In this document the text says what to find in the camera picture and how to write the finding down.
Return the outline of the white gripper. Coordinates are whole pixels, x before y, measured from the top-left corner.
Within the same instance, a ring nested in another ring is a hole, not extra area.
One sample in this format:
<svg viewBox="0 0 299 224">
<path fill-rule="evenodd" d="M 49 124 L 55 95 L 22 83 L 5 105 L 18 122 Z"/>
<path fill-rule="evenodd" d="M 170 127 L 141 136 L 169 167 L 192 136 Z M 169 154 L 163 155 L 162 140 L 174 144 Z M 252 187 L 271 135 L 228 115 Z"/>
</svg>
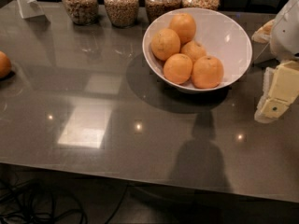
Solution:
<svg viewBox="0 0 299 224">
<path fill-rule="evenodd" d="M 270 40 L 271 52 L 279 60 L 299 59 L 299 0 L 289 0 L 274 20 L 261 26 L 251 37 L 257 43 Z M 263 76 L 263 96 L 254 118 L 261 123 L 278 120 L 299 96 L 299 62 L 284 61 L 267 67 Z"/>
</svg>

